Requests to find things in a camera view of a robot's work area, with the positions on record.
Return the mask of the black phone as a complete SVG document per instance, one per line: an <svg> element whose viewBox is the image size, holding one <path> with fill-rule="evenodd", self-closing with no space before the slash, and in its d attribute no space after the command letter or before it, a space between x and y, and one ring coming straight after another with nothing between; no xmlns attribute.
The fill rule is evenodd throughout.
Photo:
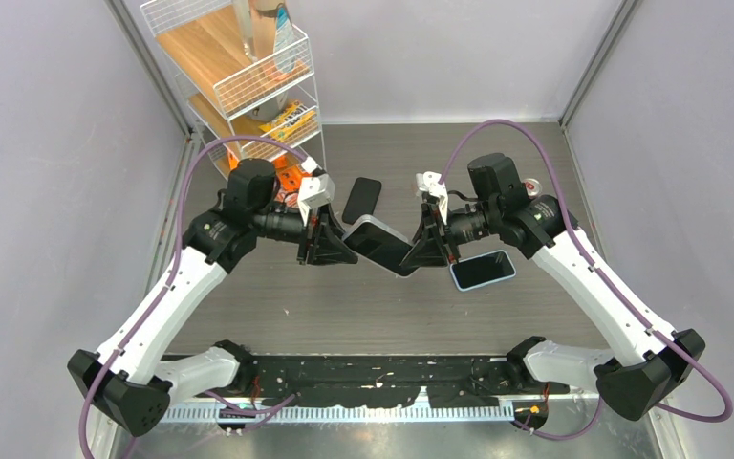
<svg viewBox="0 0 734 459"><path fill-rule="evenodd" d="M342 240L355 253L398 277L408 277L417 270L402 265L412 250L409 240L373 215L359 217Z"/></svg>

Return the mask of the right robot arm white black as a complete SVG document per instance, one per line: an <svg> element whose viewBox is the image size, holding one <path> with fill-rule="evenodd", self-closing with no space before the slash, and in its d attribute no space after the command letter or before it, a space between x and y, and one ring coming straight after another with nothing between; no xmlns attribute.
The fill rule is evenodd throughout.
<svg viewBox="0 0 734 459"><path fill-rule="evenodd" d="M507 353L507 379L520 392L563 383L596 392L621 417L637 421L689 376L705 343L693 329L676 330L659 318L597 254L586 233L558 199L534 179L520 178L502 153L467 167L476 194L461 209L448 207L439 173L416 176L421 222L404 268L455 266L459 247L496 235L549 274L590 319L605 349L525 339Z"/></svg>

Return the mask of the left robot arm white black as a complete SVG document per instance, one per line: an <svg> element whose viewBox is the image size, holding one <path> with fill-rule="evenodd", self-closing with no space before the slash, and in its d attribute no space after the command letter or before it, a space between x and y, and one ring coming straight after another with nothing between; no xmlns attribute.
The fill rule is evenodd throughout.
<svg viewBox="0 0 734 459"><path fill-rule="evenodd" d="M252 252L259 239L296 245L301 265L355 264L331 211L335 185L313 160L300 181L295 208L278 202L274 165L242 160L219 190L215 205L195 217L173 260L139 307L95 352L77 350L67 369L86 405L134 437L152 430L166 410L212 389L249 395L258 366L229 340L177 361L163 355L208 294Z"/></svg>

